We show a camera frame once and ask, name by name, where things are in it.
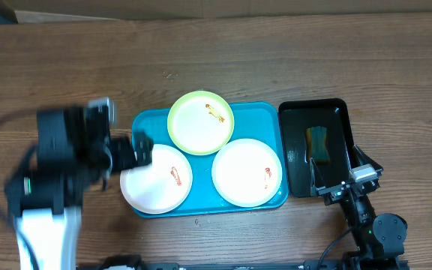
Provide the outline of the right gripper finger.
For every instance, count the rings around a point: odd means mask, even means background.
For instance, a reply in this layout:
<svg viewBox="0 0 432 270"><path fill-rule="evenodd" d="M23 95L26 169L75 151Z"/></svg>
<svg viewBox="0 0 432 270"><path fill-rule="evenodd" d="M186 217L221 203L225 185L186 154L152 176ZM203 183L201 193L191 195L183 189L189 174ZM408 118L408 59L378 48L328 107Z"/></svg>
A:
<svg viewBox="0 0 432 270"><path fill-rule="evenodd" d="M376 161L367 156L357 145L352 147L352 152L355 155L355 161L359 167L369 164L375 171L381 170L381 166Z"/></svg>
<svg viewBox="0 0 432 270"><path fill-rule="evenodd" d="M326 185L320 174L316 161L312 157L310 158L310 176L310 195L318 196L320 190L325 189Z"/></svg>

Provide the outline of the green yellow sponge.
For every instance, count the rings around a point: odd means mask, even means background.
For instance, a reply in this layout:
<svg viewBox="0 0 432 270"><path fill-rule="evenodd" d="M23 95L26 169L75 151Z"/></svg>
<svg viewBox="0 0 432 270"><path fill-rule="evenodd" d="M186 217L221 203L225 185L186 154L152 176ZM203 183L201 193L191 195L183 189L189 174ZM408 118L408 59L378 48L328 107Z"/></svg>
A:
<svg viewBox="0 0 432 270"><path fill-rule="evenodd" d="M327 148L327 128L323 126L309 127L305 131L307 144L307 159L313 159L317 164L330 162Z"/></svg>

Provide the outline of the yellow-green plate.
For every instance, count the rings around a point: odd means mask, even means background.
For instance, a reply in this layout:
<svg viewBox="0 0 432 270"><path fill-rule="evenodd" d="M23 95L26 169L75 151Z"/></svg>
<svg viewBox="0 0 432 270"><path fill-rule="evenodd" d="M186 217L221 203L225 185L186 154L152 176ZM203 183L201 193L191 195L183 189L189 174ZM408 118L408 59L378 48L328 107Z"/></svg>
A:
<svg viewBox="0 0 432 270"><path fill-rule="evenodd" d="M192 91L170 108L167 130L172 142L190 155L210 155L233 135L235 116L230 105L210 91Z"/></svg>

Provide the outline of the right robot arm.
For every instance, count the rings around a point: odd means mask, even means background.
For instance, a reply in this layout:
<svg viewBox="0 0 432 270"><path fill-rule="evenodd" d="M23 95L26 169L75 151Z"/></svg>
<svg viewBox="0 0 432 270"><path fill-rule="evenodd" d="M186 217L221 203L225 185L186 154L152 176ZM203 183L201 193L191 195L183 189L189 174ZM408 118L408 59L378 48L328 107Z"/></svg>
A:
<svg viewBox="0 0 432 270"><path fill-rule="evenodd" d="M357 251L343 255L339 269L403 269L407 222L392 213L376 214L368 194L377 190L383 168L368 157L357 145L352 147L357 167L349 171L349 178L333 187L311 187L311 193L322 197L329 206L337 203L343 210L348 230L323 251L316 267L324 264L332 247L347 235L352 235Z"/></svg>

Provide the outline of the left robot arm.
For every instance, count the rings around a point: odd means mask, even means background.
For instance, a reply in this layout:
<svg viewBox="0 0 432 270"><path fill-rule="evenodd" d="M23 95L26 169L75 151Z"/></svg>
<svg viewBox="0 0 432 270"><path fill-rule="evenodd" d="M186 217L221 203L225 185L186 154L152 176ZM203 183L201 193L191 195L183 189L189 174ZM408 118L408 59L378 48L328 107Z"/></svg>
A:
<svg viewBox="0 0 432 270"><path fill-rule="evenodd" d="M4 186L21 269L75 269L83 197L113 173L152 162L153 140L113 138L112 107L37 111L38 142Z"/></svg>

